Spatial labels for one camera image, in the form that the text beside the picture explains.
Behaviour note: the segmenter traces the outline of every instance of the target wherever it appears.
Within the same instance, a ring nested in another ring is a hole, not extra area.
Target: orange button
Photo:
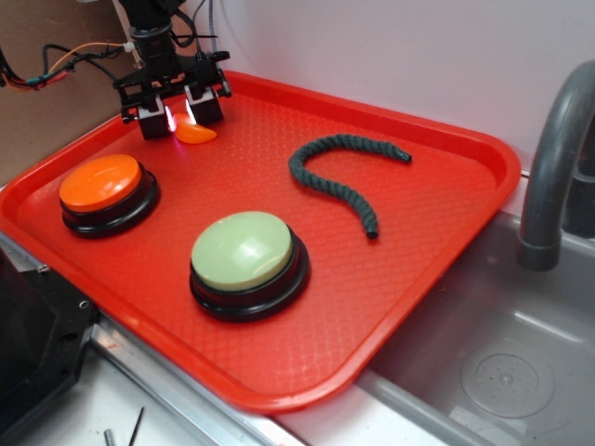
[[[139,162],[132,156],[102,156],[69,174],[60,185],[59,198],[74,212],[100,211],[127,197],[141,177]]]

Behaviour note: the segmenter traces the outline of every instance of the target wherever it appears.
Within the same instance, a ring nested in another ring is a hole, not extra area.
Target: black button base
[[[258,321],[298,298],[310,277],[310,258],[306,245],[292,230],[292,253],[287,264],[275,277],[260,286],[243,291],[226,292],[206,285],[191,264],[190,287],[201,307],[221,321]]]
[[[142,170],[140,183],[120,202],[94,212],[74,212],[61,200],[62,221],[75,235],[99,238],[114,235],[138,224],[148,216],[159,201],[157,179],[151,172]]]

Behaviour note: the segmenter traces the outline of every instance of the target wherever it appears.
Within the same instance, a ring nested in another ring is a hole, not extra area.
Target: sink basin
[[[470,444],[593,444],[595,247],[564,234],[559,266],[527,271],[518,227],[499,213],[368,370]]]

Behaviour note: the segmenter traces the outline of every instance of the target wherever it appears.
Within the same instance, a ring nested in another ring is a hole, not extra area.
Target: dark green rope
[[[357,190],[336,181],[319,177],[304,167],[306,161],[313,156],[335,148],[375,153],[404,163],[411,162],[412,157],[409,153],[387,141],[375,141],[354,135],[334,135],[316,139],[302,146],[289,159],[289,171],[301,185],[327,193],[346,202],[360,216],[368,239],[375,239],[378,236],[378,220],[376,213],[366,199]]]

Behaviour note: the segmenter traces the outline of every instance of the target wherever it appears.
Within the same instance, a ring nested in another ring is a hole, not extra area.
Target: plastic tray
[[[136,125],[114,118],[12,181],[0,194],[0,230],[224,400],[286,412],[355,379],[514,190],[521,168],[508,146],[483,134],[229,77],[234,96],[221,101],[217,139],[144,141]],[[414,157],[402,164],[341,150],[308,163],[373,205],[374,241],[347,205],[289,174],[295,150],[336,133],[390,140]],[[153,172],[161,202],[127,232],[80,239],[62,224],[60,182],[109,153],[129,153]],[[192,245],[214,221],[246,210],[270,212],[292,228],[308,247],[311,281],[266,320],[216,321],[190,291]]]

